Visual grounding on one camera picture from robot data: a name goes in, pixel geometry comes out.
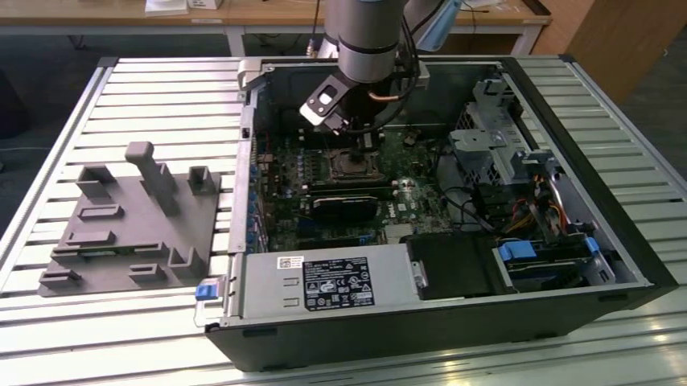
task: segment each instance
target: robot end effector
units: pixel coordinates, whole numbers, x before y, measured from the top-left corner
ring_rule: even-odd
[[[338,46],[338,72],[301,107],[313,125],[337,134],[363,134],[381,129],[399,115],[421,77],[415,41],[426,51],[443,45],[459,7],[461,0],[327,2],[325,44]],[[329,55],[337,56],[333,50]],[[405,89],[390,96],[393,82],[403,79],[409,79]],[[377,115],[395,101],[402,103],[394,113],[377,122]]]

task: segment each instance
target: warning sticker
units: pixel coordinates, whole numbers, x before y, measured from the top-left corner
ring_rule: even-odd
[[[305,261],[303,278],[309,311],[375,305],[367,257]]]

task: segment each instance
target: gray cylindrical robot link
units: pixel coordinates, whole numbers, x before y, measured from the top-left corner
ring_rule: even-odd
[[[339,69],[359,83],[377,83],[394,71],[406,0],[335,0]]]
[[[327,8],[327,18],[325,19],[325,39],[322,39],[318,58],[338,58],[339,31],[338,31],[338,7],[339,0],[329,0],[325,7]]]

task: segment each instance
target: blue release tab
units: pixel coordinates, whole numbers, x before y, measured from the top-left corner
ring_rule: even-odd
[[[585,239],[585,244],[587,244],[587,248],[590,249],[593,255],[597,255],[602,251],[594,237],[587,237]]]
[[[498,251],[503,261],[537,257],[537,252],[530,241],[509,241],[503,243]]]
[[[218,284],[200,284],[195,288],[195,300],[202,302],[218,299]]]

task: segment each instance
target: motherboard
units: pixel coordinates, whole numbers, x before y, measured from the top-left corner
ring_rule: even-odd
[[[398,128],[361,142],[302,130],[263,146],[270,251],[397,244],[453,229],[433,173],[438,141]]]

